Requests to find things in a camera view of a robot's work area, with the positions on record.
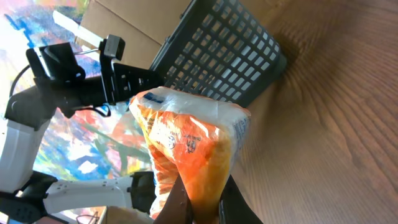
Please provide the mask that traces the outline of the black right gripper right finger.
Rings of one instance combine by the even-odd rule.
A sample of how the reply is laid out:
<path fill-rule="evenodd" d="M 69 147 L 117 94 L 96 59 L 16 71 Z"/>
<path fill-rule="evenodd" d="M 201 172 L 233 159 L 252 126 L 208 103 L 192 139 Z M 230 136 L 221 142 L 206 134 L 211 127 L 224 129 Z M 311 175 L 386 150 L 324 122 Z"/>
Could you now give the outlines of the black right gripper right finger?
<path fill-rule="evenodd" d="M 218 216 L 219 224 L 263 224 L 246 203 L 232 176 L 221 194 Z"/>

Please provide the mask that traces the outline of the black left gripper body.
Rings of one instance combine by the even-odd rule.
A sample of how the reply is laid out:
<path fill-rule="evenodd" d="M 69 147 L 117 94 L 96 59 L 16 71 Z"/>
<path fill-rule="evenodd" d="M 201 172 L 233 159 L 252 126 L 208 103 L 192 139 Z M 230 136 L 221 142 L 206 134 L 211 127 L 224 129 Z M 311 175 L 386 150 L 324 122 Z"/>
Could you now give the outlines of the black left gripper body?
<path fill-rule="evenodd" d="M 152 70 L 112 61 L 100 61 L 100 65 L 104 94 L 110 105 L 127 101 L 139 92 L 164 85 L 164 79 Z"/>

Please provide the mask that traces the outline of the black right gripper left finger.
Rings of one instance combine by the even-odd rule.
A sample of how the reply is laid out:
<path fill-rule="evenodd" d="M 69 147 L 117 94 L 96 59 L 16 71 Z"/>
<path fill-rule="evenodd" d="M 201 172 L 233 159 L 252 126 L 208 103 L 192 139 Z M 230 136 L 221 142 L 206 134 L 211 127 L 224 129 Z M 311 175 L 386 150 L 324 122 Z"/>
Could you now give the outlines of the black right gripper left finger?
<path fill-rule="evenodd" d="M 177 177 L 167 201 L 153 224 L 192 224 L 193 210 L 180 176 Z"/>

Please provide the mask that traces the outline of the small orange packet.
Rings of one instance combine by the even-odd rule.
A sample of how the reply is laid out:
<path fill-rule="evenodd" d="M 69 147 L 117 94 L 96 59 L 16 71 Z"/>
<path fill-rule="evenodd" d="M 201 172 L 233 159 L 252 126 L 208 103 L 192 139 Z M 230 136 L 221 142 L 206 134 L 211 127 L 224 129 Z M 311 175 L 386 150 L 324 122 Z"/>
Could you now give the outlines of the small orange packet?
<path fill-rule="evenodd" d="M 234 103 L 166 87 L 138 93 L 129 110 L 142 129 L 154 171 L 156 198 L 150 217 L 160 215 L 181 177 L 195 221 L 212 223 L 243 146 L 250 112 Z"/>

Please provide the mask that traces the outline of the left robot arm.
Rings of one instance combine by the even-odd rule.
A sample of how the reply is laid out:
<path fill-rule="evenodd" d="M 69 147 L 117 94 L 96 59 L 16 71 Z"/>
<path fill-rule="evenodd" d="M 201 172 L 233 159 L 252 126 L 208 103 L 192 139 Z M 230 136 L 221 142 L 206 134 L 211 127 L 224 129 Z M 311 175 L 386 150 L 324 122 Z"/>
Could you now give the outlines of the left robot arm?
<path fill-rule="evenodd" d="M 137 93 L 161 86 L 153 71 L 123 65 L 124 42 L 100 43 L 100 74 L 88 78 L 68 43 L 26 52 L 34 86 L 9 97 L 6 139 L 1 150 L 1 211 L 21 223 L 75 208 L 129 207 L 148 212 L 155 199 L 154 175 L 138 172 L 115 179 L 62 180 L 34 170 L 35 160 L 47 156 L 59 169 L 68 161 L 61 153 L 76 150 L 64 124 L 53 117 L 71 118 L 78 111 L 103 117 L 104 106 L 125 102 Z"/>

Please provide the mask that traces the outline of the brown cardboard box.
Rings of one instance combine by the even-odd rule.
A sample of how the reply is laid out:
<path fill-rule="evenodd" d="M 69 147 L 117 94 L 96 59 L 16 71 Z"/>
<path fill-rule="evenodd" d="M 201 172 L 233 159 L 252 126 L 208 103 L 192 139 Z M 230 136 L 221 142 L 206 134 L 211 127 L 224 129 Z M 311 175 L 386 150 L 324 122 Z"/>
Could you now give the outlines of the brown cardboard box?
<path fill-rule="evenodd" d="M 90 1 L 81 26 L 101 40 L 110 34 L 121 37 L 126 43 L 121 62 L 148 69 L 189 3 L 190 0 Z"/>

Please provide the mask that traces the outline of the colourful painted cloth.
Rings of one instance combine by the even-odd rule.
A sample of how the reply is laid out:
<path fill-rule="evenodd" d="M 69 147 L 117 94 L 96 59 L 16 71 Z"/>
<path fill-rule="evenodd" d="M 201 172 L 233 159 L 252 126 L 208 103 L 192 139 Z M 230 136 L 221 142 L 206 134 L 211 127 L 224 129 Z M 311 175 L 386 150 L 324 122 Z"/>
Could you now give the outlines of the colourful painted cloth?
<path fill-rule="evenodd" d="M 6 107 L 10 93 L 34 84 L 25 57 L 29 47 L 71 42 L 87 75 L 99 74 L 98 55 L 91 43 L 53 19 L 53 13 L 59 12 L 81 25 L 89 3 L 1 2 L 1 108 Z M 149 170 L 142 131 L 127 105 L 116 105 L 111 112 L 111 117 L 103 118 L 92 111 L 79 111 L 67 119 L 57 111 L 45 133 L 34 169 L 66 180 L 113 179 Z"/>

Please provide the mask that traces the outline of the grey plastic mesh basket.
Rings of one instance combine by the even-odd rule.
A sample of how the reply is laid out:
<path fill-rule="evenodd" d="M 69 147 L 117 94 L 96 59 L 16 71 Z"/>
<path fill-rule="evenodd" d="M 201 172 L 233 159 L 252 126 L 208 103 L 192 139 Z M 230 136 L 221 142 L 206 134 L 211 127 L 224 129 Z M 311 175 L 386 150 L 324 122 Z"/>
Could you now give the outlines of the grey plastic mesh basket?
<path fill-rule="evenodd" d="M 166 87 L 246 108 L 286 66 L 279 43 L 238 0 L 197 0 L 150 69 Z"/>

